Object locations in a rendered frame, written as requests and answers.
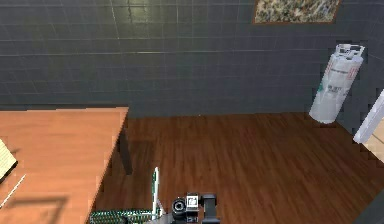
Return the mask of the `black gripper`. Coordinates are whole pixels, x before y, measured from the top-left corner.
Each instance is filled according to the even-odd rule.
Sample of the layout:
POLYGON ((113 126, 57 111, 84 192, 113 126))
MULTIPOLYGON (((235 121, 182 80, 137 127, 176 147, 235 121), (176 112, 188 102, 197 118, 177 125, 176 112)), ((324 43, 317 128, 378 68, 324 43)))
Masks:
POLYGON ((178 197, 172 202, 172 216, 175 220, 184 220, 186 217, 185 199, 178 197))

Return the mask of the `brown wooden table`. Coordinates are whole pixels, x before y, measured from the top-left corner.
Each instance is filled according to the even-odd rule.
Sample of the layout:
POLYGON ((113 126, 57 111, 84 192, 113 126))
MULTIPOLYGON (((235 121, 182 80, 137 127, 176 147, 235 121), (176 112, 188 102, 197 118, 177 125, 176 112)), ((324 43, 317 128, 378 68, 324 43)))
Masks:
POLYGON ((1 111, 0 139, 18 160, 0 184, 0 224, 85 224, 126 107, 1 111))

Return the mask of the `pale yellow book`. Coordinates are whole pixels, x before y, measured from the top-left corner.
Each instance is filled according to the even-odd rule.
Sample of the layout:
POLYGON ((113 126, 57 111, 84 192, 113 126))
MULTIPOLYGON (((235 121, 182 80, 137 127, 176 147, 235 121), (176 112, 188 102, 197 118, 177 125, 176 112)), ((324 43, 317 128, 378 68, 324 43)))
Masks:
POLYGON ((18 161, 8 149, 6 144, 0 139, 0 184, 17 166, 18 161))

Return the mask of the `framed speckled wall picture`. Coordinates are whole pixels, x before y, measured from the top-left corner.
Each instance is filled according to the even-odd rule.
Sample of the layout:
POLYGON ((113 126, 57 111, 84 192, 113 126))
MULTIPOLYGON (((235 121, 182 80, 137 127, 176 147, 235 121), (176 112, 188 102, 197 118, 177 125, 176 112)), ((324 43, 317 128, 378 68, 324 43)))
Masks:
POLYGON ((256 0, 254 24, 332 23, 341 0, 256 0))

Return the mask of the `white gas cylinder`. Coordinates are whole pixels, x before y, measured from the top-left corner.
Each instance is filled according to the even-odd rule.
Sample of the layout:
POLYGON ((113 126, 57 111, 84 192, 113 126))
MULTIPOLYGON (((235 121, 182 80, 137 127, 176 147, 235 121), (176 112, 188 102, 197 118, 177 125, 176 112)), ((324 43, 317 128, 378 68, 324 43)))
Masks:
POLYGON ((335 47, 309 111, 311 118, 323 124, 336 120, 364 61, 364 50, 364 46, 354 44, 335 47))

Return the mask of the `green and white chair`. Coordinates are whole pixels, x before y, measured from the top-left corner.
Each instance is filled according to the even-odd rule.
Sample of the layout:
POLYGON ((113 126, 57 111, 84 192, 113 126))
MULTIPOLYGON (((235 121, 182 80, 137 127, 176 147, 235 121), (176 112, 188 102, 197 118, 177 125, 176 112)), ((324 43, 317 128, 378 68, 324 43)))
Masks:
POLYGON ((160 170, 154 168, 151 178, 152 205, 149 209, 130 208, 122 210, 93 211, 89 224, 173 224, 174 218, 167 214, 159 199, 160 170))

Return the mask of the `thin white pencil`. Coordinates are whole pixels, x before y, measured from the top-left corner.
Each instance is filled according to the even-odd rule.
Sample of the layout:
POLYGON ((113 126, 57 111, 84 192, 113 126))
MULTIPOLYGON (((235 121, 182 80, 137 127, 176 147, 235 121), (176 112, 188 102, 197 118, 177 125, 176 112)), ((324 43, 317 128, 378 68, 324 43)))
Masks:
POLYGON ((11 189, 11 191, 7 194, 7 196, 3 199, 3 201, 0 203, 0 209, 2 209, 5 204, 7 203, 7 201, 11 198, 11 196, 16 192, 16 190, 18 189, 18 187, 20 186, 20 184, 24 181, 26 177, 26 174, 24 174, 20 179, 19 181, 15 184, 15 186, 11 189))

